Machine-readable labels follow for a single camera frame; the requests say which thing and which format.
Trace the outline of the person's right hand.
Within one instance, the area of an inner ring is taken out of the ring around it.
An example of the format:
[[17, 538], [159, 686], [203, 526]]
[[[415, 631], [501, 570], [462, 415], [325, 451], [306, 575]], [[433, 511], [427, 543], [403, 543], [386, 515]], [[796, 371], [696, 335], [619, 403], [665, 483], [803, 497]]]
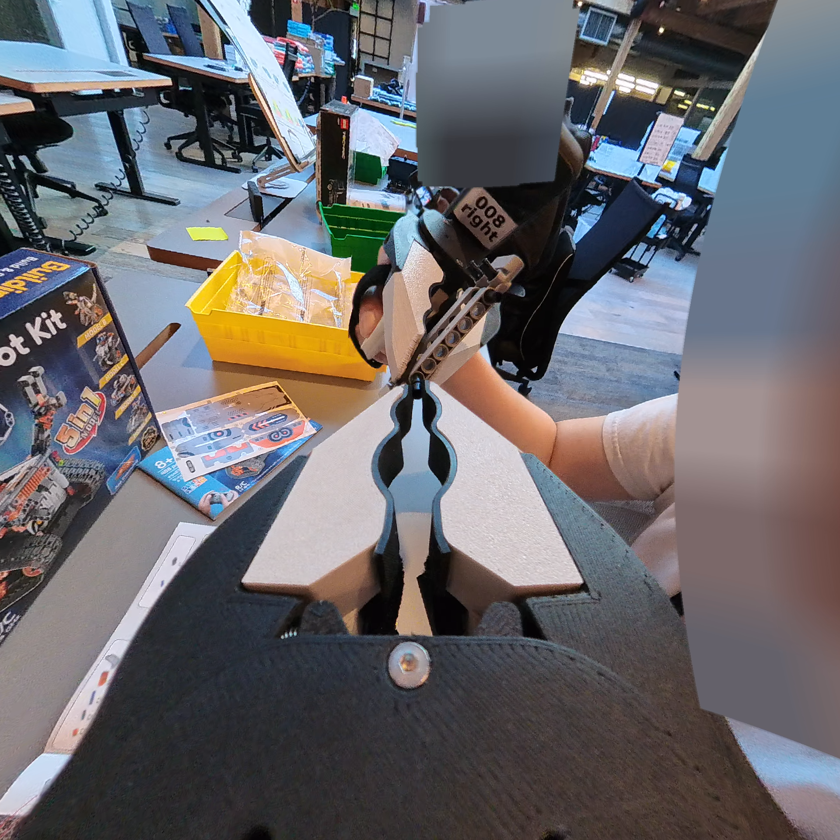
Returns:
[[364, 280], [375, 280], [375, 283], [368, 286], [360, 298], [359, 319], [355, 330], [356, 339], [360, 345], [368, 340], [383, 318], [382, 296], [389, 274], [390, 260], [384, 248], [381, 247], [377, 255], [377, 267], [369, 270], [363, 277]]

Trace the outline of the blue robot kit box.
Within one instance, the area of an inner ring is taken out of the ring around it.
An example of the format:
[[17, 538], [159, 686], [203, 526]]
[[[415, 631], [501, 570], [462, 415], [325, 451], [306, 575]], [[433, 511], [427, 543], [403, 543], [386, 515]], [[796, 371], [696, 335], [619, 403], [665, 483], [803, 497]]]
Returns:
[[1, 261], [1, 639], [160, 436], [94, 265]]

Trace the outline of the green bin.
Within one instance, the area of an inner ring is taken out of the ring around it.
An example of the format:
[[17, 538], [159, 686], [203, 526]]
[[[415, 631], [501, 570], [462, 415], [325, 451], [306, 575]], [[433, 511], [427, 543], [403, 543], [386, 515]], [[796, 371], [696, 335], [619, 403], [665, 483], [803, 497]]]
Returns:
[[365, 273], [376, 265], [387, 235], [403, 213], [342, 204], [323, 205], [318, 211], [329, 236], [331, 255], [350, 258], [353, 272]]

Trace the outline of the yellow bag bin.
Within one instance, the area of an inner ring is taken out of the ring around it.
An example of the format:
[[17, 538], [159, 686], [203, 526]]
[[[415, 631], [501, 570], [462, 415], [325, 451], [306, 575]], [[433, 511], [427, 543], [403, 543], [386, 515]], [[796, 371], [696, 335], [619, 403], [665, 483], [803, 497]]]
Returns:
[[363, 362], [346, 329], [227, 310], [241, 264], [232, 252], [185, 304], [214, 361], [363, 382], [384, 371]]

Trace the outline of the pile of clear plastic bags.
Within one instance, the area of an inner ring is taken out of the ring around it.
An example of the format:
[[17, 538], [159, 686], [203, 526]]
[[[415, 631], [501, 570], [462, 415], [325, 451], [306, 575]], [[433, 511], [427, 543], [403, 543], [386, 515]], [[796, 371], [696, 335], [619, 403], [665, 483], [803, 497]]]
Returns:
[[353, 283], [351, 258], [325, 255], [286, 239], [244, 231], [230, 312], [345, 328]]

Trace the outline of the light grey holed beam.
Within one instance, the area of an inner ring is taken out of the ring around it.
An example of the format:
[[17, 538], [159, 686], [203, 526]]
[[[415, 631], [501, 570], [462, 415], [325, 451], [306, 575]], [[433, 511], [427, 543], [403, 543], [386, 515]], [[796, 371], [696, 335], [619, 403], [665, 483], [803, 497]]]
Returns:
[[426, 333], [400, 376], [392, 376], [389, 387], [416, 380], [441, 384], [455, 373], [481, 346], [490, 311], [513, 287], [524, 263], [519, 256], [499, 257], [484, 262], [492, 278], [464, 290], [436, 325]]

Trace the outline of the black product box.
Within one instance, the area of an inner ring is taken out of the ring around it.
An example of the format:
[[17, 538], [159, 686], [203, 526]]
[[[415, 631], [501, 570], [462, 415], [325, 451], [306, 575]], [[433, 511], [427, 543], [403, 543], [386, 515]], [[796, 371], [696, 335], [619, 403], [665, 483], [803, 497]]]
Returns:
[[354, 151], [360, 122], [352, 103], [324, 104], [317, 122], [317, 198], [321, 205], [346, 204], [354, 182]]

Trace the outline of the person's right forearm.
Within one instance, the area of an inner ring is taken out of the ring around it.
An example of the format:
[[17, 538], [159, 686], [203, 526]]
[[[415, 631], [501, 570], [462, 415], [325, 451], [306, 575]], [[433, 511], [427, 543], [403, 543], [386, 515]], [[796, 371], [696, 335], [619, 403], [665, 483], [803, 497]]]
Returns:
[[535, 455], [581, 498], [631, 500], [606, 456], [604, 416], [555, 423], [540, 407], [512, 390], [480, 353], [452, 374], [443, 388], [521, 452]]

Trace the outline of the sticker sheet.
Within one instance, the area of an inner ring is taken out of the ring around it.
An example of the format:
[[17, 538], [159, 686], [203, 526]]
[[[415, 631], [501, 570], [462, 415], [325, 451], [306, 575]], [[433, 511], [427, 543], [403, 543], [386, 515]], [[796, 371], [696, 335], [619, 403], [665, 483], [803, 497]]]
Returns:
[[267, 455], [317, 432], [276, 381], [155, 417], [184, 480]]

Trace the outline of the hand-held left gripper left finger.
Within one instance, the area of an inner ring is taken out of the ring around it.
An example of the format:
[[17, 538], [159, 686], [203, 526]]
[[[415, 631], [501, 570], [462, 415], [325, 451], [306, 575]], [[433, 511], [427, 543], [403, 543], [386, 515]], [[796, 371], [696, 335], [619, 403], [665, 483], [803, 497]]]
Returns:
[[411, 388], [381, 396], [321, 441], [289, 489], [241, 583], [251, 592], [358, 612], [361, 633], [396, 632], [403, 590], [389, 484], [402, 469]]

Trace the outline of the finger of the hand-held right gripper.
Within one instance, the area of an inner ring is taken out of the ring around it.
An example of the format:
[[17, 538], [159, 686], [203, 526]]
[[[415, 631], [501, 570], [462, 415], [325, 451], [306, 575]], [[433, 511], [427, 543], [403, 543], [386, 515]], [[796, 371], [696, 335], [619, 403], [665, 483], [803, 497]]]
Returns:
[[392, 380], [411, 369], [412, 357], [425, 332], [424, 319], [432, 307], [430, 290], [444, 272], [419, 233], [419, 219], [404, 215], [384, 244], [392, 273], [382, 293], [384, 347]]
[[463, 307], [433, 343], [427, 356], [427, 381], [444, 384], [498, 331], [500, 303]]

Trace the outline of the empty office desk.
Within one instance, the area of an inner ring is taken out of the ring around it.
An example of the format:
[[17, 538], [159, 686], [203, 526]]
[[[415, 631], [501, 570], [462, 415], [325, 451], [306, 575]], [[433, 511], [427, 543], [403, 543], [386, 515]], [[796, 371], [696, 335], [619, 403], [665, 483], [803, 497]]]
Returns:
[[60, 117], [105, 112], [128, 178], [128, 187], [118, 188], [117, 194], [170, 206], [180, 203], [145, 191], [123, 115], [156, 104], [158, 90], [172, 86], [170, 78], [51, 45], [4, 40], [1, 82]]

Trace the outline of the blue cover booklet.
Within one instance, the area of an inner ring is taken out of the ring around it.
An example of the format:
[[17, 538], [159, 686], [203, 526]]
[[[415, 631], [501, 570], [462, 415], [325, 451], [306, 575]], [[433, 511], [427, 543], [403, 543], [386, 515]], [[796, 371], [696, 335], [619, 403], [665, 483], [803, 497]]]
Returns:
[[168, 447], [145, 457], [140, 462], [139, 469], [214, 520], [228, 505], [248, 493], [283, 465], [321, 428], [319, 423], [307, 421], [301, 429], [295, 431], [290, 442], [194, 479], [182, 477]]

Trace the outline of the tilted instruction board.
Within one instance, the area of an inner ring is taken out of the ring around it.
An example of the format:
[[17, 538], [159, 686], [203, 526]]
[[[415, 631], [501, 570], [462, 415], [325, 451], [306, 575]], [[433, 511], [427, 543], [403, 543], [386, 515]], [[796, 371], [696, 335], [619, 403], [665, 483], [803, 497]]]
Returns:
[[316, 159], [316, 142], [303, 120], [277, 58], [237, 1], [201, 1], [241, 55], [249, 83], [290, 166], [303, 172]]

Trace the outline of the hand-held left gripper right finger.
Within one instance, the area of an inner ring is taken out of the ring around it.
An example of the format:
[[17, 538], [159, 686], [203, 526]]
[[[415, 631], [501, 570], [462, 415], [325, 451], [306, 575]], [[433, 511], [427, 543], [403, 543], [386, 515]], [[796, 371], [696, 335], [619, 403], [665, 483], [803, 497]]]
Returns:
[[428, 464], [441, 484], [420, 575], [433, 634], [467, 634], [495, 602], [584, 593], [541, 493], [556, 477], [437, 385], [421, 385], [420, 395]]

